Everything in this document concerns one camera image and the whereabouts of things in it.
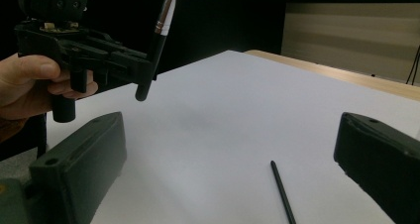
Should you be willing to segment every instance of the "wall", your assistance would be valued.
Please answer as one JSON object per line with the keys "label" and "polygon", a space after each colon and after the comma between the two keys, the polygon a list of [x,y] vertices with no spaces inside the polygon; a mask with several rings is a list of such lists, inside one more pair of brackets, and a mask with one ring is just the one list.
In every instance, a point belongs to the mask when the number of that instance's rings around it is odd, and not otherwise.
{"label": "wall", "polygon": [[284,56],[405,83],[419,45],[420,4],[286,6]]}

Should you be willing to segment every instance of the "black tool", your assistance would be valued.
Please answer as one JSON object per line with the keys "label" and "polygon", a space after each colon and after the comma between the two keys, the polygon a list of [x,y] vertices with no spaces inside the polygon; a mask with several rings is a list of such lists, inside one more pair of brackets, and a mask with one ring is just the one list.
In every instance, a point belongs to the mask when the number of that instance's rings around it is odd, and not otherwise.
{"label": "black tool", "polygon": [[396,224],[420,223],[420,142],[367,116],[343,113],[334,160]]}
{"label": "black tool", "polygon": [[[158,22],[168,31],[175,0],[165,0]],[[138,84],[136,98],[144,101],[156,72],[165,35],[159,34],[145,54],[124,47],[108,34],[79,25],[87,0],[19,0],[28,20],[15,27],[19,56],[43,55],[54,59],[61,69],[70,71],[71,88],[86,91],[87,70],[94,80],[106,85],[113,77]],[[52,114],[57,122],[75,118],[75,101],[52,97]]]}
{"label": "black tool", "polygon": [[0,178],[0,223],[89,224],[126,158],[121,112],[89,121],[31,163],[29,181]]}

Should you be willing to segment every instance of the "finger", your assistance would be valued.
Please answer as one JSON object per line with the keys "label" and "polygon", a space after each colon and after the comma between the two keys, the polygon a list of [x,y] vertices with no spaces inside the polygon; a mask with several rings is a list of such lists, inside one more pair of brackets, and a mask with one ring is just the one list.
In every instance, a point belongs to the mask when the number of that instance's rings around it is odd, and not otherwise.
{"label": "finger", "polygon": [[[71,81],[69,80],[70,75],[68,71],[63,71],[63,74],[59,76],[57,79],[53,79],[53,83],[49,85],[49,93],[52,94],[63,94],[66,92],[71,92]],[[93,81],[93,72],[88,70],[87,71],[87,81],[86,84],[90,84]]]}
{"label": "finger", "polygon": [[2,64],[4,80],[12,84],[23,84],[31,79],[52,79],[59,76],[58,64],[46,56],[9,56]]}
{"label": "finger", "polygon": [[66,98],[78,99],[78,98],[91,96],[97,90],[98,90],[98,84],[96,82],[91,82],[91,83],[86,85],[86,92],[85,93],[80,93],[80,92],[77,92],[77,91],[69,91],[69,92],[63,93],[62,96],[66,97]]}
{"label": "finger", "polygon": [[63,82],[70,79],[70,71],[63,69],[58,77],[52,79],[52,82]]}
{"label": "finger", "polygon": [[[70,79],[70,72],[68,70],[62,70],[59,77],[52,79],[52,82],[63,82]],[[87,83],[93,81],[93,71],[87,70]]]}

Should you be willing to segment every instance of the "hand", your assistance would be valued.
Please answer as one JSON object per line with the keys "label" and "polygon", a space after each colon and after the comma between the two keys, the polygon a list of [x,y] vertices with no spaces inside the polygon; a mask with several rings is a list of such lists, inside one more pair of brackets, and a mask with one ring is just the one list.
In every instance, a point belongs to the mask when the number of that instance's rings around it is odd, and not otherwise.
{"label": "hand", "polygon": [[78,99],[94,94],[98,84],[88,72],[86,93],[73,91],[70,75],[46,56],[17,54],[0,60],[0,118],[16,120],[52,110],[51,95]]}

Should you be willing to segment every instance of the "pen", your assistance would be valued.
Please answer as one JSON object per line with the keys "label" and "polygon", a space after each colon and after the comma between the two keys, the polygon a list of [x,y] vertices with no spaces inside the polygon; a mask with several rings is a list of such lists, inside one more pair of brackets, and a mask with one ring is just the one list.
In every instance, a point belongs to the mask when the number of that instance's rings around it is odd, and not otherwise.
{"label": "pen", "polygon": [[[158,62],[160,60],[161,52],[163,51],[164,42],[169,32],[170,23],[172,21],[173,11],[175,10],[176,0],[164,0],[163,6],[160,11],[160,15],[157,18],[155,25],[155,31],[152,37],[150,50],[146,56],[146,59],[151,61],[155,66],[153,71],[154,79],[158,73]],[[146,100],[152,81],[149,84],[138,86],[136,91],[136,99],[139,101]]]}
{"label": "pen", "polygon": [[293,212],[291,211],[290,204],[287,199],[286,191],[284,190],[283,183],[281,182],[280,174],[278,173],[277,166],[274,161],[271,161],[272,172],[274,173],[275,182],[277,183],[278,190],[280,191],[281,200],[283,201],[284,209],[286,210],[287,219],[290,224],[296,224]]}

